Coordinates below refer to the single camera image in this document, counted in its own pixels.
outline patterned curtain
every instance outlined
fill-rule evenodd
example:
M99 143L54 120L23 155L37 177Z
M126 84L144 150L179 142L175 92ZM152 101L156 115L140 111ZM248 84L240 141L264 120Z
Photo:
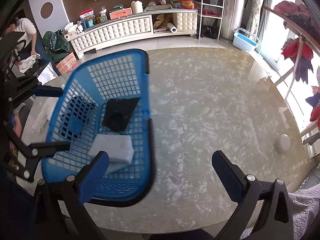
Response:
M247 30L255 36L258 34L262 4L263 0L252 0L252 11L247 25Z

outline silver bolt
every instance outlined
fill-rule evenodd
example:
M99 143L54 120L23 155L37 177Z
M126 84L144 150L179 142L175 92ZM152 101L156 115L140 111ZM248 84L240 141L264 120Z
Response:
M252 174L249 174L249 175L247 175L247 179L248 179L249 181L255 181L256 177L253 176Z
M38 185L40 185L40 186L42 186L44 183L45 183L45 180L44 180L44 179L40 179L40 180L38 181Z
M75 180L75 176L74 175L69 175L68 177L67 177L67 181L69 181L69 182L72 182L72 181L74 181Z
M284 181L282 179L277 179L277 183L280 184L280 185L283 185Z
M38 155L38 149L34 148L34 149L32 150L32 155L33 155L33 156L37 156L37 155Z
M23 176L28 179L30 176L30 172L29 171L24 171Z

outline blue plastic basket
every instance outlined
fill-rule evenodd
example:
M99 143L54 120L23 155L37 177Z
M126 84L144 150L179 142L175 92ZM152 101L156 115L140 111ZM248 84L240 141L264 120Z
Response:
M69 151L57 152L53 158L43 160L42 172L48 182L76 175L91 162L93 157L88 153L96 135L111 132L102 126L109 99L140 97L122 133L132 139L132 164L106 174L91 202L129 206L148 193L155 173L148 73L148 55L139 49L99 57L73 71L57 102L47 135L47 141L66 140L71 146Z

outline basket handle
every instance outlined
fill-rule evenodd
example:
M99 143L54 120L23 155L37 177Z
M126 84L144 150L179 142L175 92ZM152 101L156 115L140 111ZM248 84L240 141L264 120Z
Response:
M259 39L257 36L253 35L251 32L247 31L247 30L244 29L244 28L238 28L235 33L239 32L239 31L242 31L242 32L244 32L244 33L249 34L251 37L254 37L255 40L257 40L257 46L259 46L259 44L260 44L260 39Z

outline marble-patterned tabletop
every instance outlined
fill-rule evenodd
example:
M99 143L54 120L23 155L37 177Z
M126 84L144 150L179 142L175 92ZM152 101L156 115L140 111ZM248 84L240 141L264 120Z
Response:
M227 220L231 202L211 165L222 150L244 173L291 182L308 159L290 109L252 57L238 49L183 48L149 51L150 106L157 173L138 204L114 208L86 203L99 227L136 233L191 230ZM63 75L50 82L61 86ZM46 98L36 98L22 139L45 141L31 126ZM287 134L291 148L277 152ZM36 181L42 177L40 167ZM19 183L33 193L36 183Z

